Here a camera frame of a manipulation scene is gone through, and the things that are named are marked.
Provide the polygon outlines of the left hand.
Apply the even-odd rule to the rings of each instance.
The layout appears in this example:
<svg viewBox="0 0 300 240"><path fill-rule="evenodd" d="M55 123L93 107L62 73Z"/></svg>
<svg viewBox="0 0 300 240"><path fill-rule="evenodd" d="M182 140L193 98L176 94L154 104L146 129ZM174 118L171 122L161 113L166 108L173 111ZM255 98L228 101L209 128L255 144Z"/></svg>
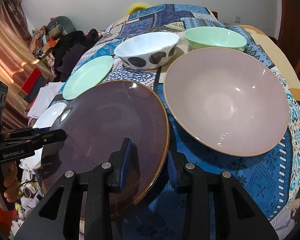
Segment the left hand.
<svg viewBox="0 0 300 240"><path fill-rule="evenodd" d="M17 200L19 192L19 181L17 179L18 168L16 162L12 162L9 165L9 171L4 179L4 197L9 203L13 203Z"/></svg>

